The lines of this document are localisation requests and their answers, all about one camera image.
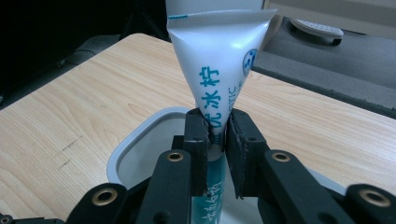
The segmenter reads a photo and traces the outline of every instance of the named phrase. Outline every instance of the table surface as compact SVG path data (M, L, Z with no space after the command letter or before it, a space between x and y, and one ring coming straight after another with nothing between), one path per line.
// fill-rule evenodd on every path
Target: table surface
M173 46L130 35L0 111L0 213L63 220L107 182L114 148L155 112L194 107ZM396 120L251 72L235 108L270 148L342 186L396 194Z

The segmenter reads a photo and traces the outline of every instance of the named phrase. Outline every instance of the squeeze tube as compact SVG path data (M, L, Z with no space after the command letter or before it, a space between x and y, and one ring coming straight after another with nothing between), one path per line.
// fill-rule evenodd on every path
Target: squeeze tube
M192 223L219 223L228 117L276 10L225 10L168 17L167 30L189 87L210 126L208 194L192 198Z

